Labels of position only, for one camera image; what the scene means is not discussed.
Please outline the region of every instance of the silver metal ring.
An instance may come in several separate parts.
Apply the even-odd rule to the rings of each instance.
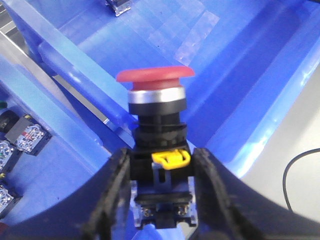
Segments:
[[[153,104],[168,103],[185,98],[185,88],[183,86],[179,86],[160,90],[129,91],[128,101],[130,104]]]

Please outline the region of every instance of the white surface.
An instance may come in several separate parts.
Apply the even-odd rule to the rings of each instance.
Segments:
[[[286,208],[285,167],[298,154],[315,148],[320,148],[320,66],[242,180]],[[290,168],[287,192],[295,213],[320,222],[320,153],[305,156]]]

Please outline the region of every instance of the yellow latch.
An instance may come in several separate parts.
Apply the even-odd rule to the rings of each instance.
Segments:
[[[161,151],[152,153],[152,160],[161,164],[165,170],[179,169],[188,166],[190,154],[186,150],[175,149],[173,151]]]

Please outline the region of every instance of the black cable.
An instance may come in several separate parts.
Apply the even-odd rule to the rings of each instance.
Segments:
[[[291,168],[291,166],[296,162],[298,161],[299,159],[307,156],[307,155],[310,155],[310,154],[315,154],[315,153],[319,153],[320,152],[320,148],[315,148],[315,149],[312,149],[312,150],[308,150],[308,151],[305,151],[303,153],[300,153],[299,155],[295,156],[288,164],[287,166],[285,167],[285,170],[283,172],[283,178],[282,178],[282,189],[283,189],[283,194],[284,194],[284,200],[285,200],[285,203],[289,209],[290,212],[293,212],[292,208],[291,208],[291,205],[290,205],[290,202],[289,202],[289,198],[288,198],[288,193],[287,193],[287,175],[288,175],[288,171],[289,169]]]

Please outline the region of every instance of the red button cap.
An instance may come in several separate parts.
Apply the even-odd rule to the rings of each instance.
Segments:
[[[125,70],[116,76],[120,83],[132,82],[133,91],[161,90],[180,87],[179,78],[194,76],[195,72],[188,66],[166,66]]]

